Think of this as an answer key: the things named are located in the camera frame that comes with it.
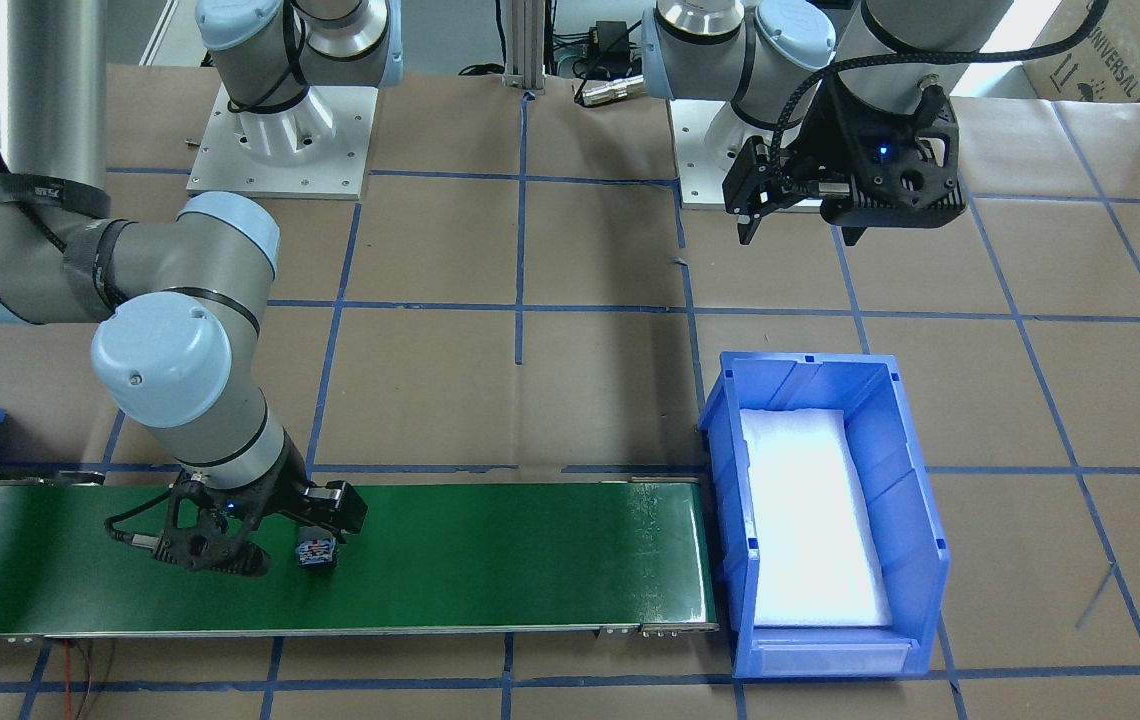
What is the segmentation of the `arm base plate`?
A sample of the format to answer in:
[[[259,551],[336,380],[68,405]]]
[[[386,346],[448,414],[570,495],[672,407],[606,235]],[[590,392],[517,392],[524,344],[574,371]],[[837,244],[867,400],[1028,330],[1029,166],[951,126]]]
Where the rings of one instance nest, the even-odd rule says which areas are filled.
[[[359,199],[377,88],[310,87],[277,114],[233,113],[221,88],[187,191],[254,199]]]
[[[722,182],[735,155],[762,128],[739,118],[727,101],[678,99],[669,103],[671,149],[685,208],[724,211]]]

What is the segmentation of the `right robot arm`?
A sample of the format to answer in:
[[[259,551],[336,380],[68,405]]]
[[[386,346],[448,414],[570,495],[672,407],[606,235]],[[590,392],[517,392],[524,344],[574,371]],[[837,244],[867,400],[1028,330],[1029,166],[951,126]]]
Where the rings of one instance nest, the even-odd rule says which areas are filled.
[[[172,222],[109,213],[99,1],[0,1],[0,324],[95,324],[93,373],[180,464],[158,533],[105,533],[190,571],[259,576],[274,514],[310,527],[300,564],[332,564],[368,506],[318,486],[251,365],[279,227],[238,193],[198,193]]]

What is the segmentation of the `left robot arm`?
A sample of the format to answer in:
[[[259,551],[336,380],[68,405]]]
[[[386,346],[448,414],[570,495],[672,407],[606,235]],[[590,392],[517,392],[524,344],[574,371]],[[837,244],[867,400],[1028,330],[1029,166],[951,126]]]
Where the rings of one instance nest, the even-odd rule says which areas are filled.
[[[809,1],[657,1],[640,21],[649,95],[725,101],[747,126],[720,183],[740,243],[799,202],[845,243],[936,229],[966,210],[950,91],[1005,1],[860,1],[842,26]]]

